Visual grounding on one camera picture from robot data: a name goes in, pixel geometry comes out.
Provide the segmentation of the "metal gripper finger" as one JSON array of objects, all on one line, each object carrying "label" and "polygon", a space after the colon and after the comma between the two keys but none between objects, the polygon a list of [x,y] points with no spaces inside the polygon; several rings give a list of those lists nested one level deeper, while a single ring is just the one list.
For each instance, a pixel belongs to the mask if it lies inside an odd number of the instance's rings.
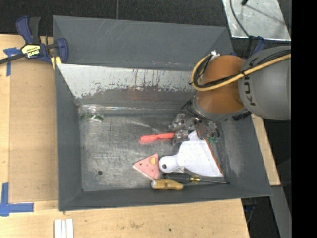
[{"label": "metal gripper finger", "polygon": [[188,115],[185,113],[179,113],[168,128],[169,130],[187,130],[187,121]]},{"label": "metal gripper finger", "polygon": [[173,145],[181,144],[185,141],[189,141],[189,132],[187,130],[178,130],[174,133],[174,137],[172,140]]}]

